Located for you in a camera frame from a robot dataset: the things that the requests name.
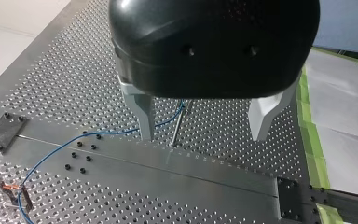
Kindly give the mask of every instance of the black plastic cover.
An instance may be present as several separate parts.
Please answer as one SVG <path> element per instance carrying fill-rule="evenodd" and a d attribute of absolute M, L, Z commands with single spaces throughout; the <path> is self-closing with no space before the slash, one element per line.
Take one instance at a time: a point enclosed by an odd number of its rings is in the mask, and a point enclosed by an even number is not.
<path fill-rule="evenodd" d="M 111 0 L 119 74 L 172 98 L 256 98 L 289 87 L 319 25 L 318 0 Z"/>

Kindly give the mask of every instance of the green tape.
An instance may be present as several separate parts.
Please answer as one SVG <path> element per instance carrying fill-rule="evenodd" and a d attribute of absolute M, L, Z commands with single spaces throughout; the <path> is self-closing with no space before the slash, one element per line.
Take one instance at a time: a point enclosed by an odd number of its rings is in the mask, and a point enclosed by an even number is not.
<path fill-rule="evenodd" d="M 297 88 L 298 124 L 306 153 L 310 183 L 317 188 L 330 189 L 324 154 L 315 124 L 310 113 L 310 96 L 305 67 Z"/>
<path fill-rule="evenodd" d="M 336 56 L 338 58 L 343 58 L 343 59 L 347 59 L 347 60 L 350 60 L 350 61 L 353 61 L 353 62 L 357 62 L 358 63 L 358 59 L 354 59 L 354 58 L 351 58 L 351 57 L 348 57 L 348 56 L 345 56 L 345 55 L 342 55 L 342 54 L 337 54 L 335 52 L 331 52 L 329 50 L 325 50 L 325 49 L 318 49 L 318 48 L 312 48 L 314 50 L 317 50 L 317 51 L 320 51 L 322 53 L 326 53 L 326 54 L 330 54 L 330 55 L 333 55 L 333 56 Z"/>
<path fill-rule="evenodd" d="M 343 224 L 344 221 L 336 208 L 316 204 L 323 224 Z"/>

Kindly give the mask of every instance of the metal surface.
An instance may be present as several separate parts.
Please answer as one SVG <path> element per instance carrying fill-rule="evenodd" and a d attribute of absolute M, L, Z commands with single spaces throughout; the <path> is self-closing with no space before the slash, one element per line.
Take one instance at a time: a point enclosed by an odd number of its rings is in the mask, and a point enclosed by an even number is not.
<path fill-rule="evenodd" d="M 16 138 L 7 155 L 0 156 L 0 179 L 8 183 L 20 182 L 29 170 L 27 167 L 53 148 L 52 144 Z M 34 202 L 30 218 L 35 223 L 277 222 L 275 196 L 245 190 L 241 185 L 229 185 L 230 181 L 246 182 L 237 180 L 237 176 L 255 178 L 267 181 L 264 186 L 271 186 L 268 192 L 273 190 L 272 178 L 227 167 L 222 173 L 210 174 L 221 179 L 221 183 L 216 183 L 213 178 L 193 176 L 200 174 L 196 168 L 211 171 L 211 166 L 218 164 L 193 162 L 197 164 L 197 167 L 190 167 L 194 175 L 181 175 L 81 150 L 76 150 L 77 157 L 72 158 L 73 150 L 65 148 L 52 156 L 27 183 Z M 166 158 L 160 158 L 166 164 L 183 159 L 170 156 L 174 152 L 167 153 Z M 88 155 L 92 161 L 86 161 Z M 67 163 L 72 167 L 69 171 L 64 169 Z M 86 173 L 81 174 L 80 168 L 85 168 Z M 17 209 L 4 209 L 3 202 L 0 195 L 0 222 L 21 221 Z"/>
<path fill-rule="evenodd" d="M 4 113 L 0 118 L 0 152 L 5 153 L 13 138 L 27 121 L 23 116 Z"/>
<path fill-rule="evenodd" d="M 0 179 L 20 182 L 29 167 L 83 131 L 137 126 L 121 97 L 106 11 L 107 0 L 72 1 L 0 76 L 0 114 L 7 110 L 29 118 L 0 156 Z M 172 117 L 177 103 L 156 99 L 155 108 L 160 123 Z M 177 147 L 168 146 L 173 123 L 156 128 L 153 142 L 141 141 L 139 133 L 74 142 L 27 183 L 35 206 L 31 219 L 276 223 L 278 192 L 270 176 L 309 184 L 296 99 L 273 120 L 266 141 L 252 140 L 248 109 L 248 100 L 194 101 Z M 21 221 L 18 211 L 2 206 L 0 201 L 0 222 Z M 303 203 L 307 223 L 314 223 L 312 206 Z"/>
<path fill-rule="evenodd" d="M 337 208 L 345 222 L 358 223 L 358 195 L 328 190 L 328 204 Z"/>

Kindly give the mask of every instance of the metal bracket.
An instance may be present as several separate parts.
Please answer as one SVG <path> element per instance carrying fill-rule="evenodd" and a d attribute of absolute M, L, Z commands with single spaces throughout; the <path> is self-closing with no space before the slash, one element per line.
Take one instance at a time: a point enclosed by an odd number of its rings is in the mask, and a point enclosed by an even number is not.
<path fill-rule="evenodd" d="M 5 112 L 0 118 L 0 152 L 4 153 L 27 118 Z"/>
<path fill-rule="evenodd" d="M 280 223 L 300 223 L 303 220 L 301 191 L 293 180 L 277 178 Z"/>

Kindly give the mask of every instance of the metal plate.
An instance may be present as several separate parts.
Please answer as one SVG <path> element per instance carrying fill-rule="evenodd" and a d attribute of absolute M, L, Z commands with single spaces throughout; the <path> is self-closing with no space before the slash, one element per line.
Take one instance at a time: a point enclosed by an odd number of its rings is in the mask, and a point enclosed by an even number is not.
<path fill-rule="evenodd" d="M 72 8 L 66 8 L 0 77 L 0 110 L 30 118 L 22 136 L 62 144 L 83 130 L 117 131 L 137 126 L 121 99 L 109 40 L 107 0 L 89 1 L 75 14 L 83 6 L 83 1 L 71 3 Z M 51 40 L 51 33 L 60 29 Z M 156 121 L 161 122 L 172 116 L 176 102 L 156 99 L 155 106 Z M 184 117 L 179 148 L 253 172 L 308 182 L 296 100 L 273 121 L 267 141 L 252 140 L 248 108 L 248 100 L 195 101 L 191 113 Z M 156 140 L 146 145 L 166 147 L 173 128 L 157 128 Z M 115 147 L 120 139 L 140 142 L 139 134 L 133 133 L 114 137 L 108 144 Z"/>
<path fill-rule="evenodd" d="M 4 113 L 0 118 L 0 152 L 8 150 L 13 137 L 20 131 L 27 121 L 23 116 Z"/>
<path fill-rule="evenodd" d="M 49 143 L 16 138 L 6 156 L 0 157 L 0 179 L 19 183 L 29 170 L 27 167 L 53 148 L 55 146 Z M 70 156 L 73 150 L 76 158 Z M 92 161 L 86 161 L 86 156 L 91 156 Z M 65 148 L 46 160 L 26 184 L 34 202 L 30 218 L 34 223 L 261 224 L 278 221 L 274 195 L 243 189 L 246 186 L 241 183 L 232 184 L 237 176 L 244 180 L 255 178 L 267 181 L 265 191 L 272 192 L 272 178 L 235 167 L 206 178 L 200 178 L 202 175 L 196 169 L 193 175 L 182 175 L 177 168 L 170 172 L 154 168 L 159 167 L 161 161 L 169 165 L 184 159 L 190 160 L 166 155 L 155 160 L 156 165 L 145 166 Z M 65 170 L 65 164 L 71 164 L 71 170 Z M 219 166 L 211 162 L 192 164 L 197 164 L 200 170 Z M 85 174 L 79 172 L 81 167 L 86 169 Z M 220 183 L 213 181 L 216 179 L 221 179 Z M 4 208 L 3 202 L 0 195 L 0 223 L 24 223 L 19 212 Z"/>
<path fill-rule="evenodd" d="M 296 181 L 277 178 L 281 223 L 301 223 L 304 220 L 300 186 Z"/>

